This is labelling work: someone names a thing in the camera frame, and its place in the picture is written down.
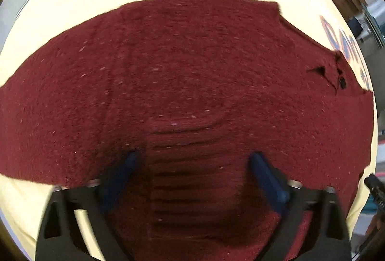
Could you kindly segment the dark red knit sweater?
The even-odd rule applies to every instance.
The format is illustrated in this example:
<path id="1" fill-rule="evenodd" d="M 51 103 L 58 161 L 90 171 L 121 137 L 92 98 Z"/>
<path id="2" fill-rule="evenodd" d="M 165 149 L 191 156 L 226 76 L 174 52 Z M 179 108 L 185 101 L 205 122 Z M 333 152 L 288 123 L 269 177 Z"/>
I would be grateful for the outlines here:
<path id="1" fill-rule="evenodd" d="M 1 174 L 77 187 L 136 150 L 107 215 L 137 260 L 252 260 L 279 217 L 253 152 L 343 213 L 371 160 L 373 94 L 274 2 L 146 0 L 51 39 L 1 87 Z"/>

